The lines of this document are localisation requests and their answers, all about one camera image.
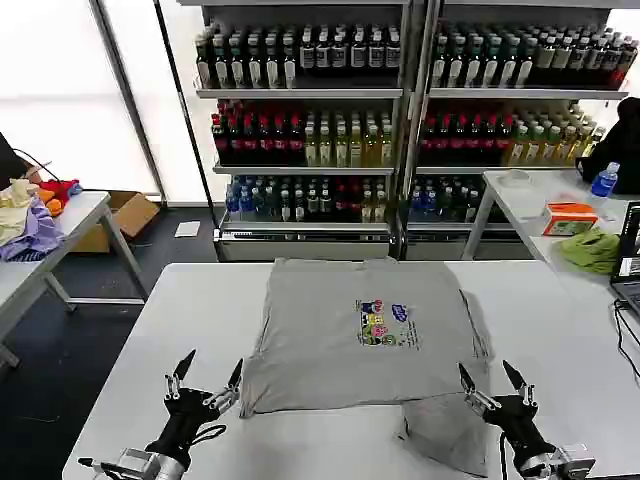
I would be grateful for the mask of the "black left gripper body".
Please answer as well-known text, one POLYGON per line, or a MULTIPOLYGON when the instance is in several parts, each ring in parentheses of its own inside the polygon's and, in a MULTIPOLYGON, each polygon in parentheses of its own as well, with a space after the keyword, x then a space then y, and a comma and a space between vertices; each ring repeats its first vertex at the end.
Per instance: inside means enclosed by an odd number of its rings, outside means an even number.
POLYGON ((204 404, 210 396, 201 390, 181 388, 178 399, 166 400, 169 420, 160 436, 148 444, 145 451, 170 458, 189 458, 189 450, 199 428, 220 417, 218 409, 204 404))

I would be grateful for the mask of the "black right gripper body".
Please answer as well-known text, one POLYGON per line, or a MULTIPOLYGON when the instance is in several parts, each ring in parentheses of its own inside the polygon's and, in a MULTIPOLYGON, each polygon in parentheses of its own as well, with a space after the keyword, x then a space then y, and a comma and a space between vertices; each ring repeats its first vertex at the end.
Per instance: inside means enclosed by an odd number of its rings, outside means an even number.
POLYGON ((515 463, 525 463, 530 458, 555 451, 556 447, 544 440, 534 424, 537 406, 525 405, 518 395, 496 396, 493 400, 498 407, 486 410, 483 420, 503 431, 513 449, 515 463))

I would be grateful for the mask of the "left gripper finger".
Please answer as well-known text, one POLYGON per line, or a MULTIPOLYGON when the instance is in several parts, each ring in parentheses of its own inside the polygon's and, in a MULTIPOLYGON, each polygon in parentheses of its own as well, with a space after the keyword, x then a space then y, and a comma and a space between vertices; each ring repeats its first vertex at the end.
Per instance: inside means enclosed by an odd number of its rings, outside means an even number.
POLYGON ((228 411, 239 399, 242 378, 243 358, 237 362, 227 384, 219 392, 211 394, 203 401, 203 405, 217 412, 228 411))
POLYGON ((182 387, 182 382, 185 379, 192 361, 196 355, 196 350, 192 349, 186 357, 181 359, 176 365, 175 369, 171 374, 165 375, 166 381, 166 399, 179 399, 180 398, 180 388, 182 387))

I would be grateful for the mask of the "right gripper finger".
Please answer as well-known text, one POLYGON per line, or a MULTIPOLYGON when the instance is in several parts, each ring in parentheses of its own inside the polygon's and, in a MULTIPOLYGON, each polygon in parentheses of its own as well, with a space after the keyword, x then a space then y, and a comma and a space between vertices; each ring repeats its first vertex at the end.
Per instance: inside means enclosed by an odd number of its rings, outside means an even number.
POLYGON ((527 383, 520 371, 513 367, 508 361, 503 360, 502 365, 510 383, 522 398, 523 403, 525 405, 536 405, 537 402, 534 399, 535 386, 527 383))
POLYGON ((470 408, 478 416, 484 416, 489 411, 496 411, 498 409, 498 402, 476 388, 475 382, 462 363, 458 364, 458 369, 465 401, 470 408))

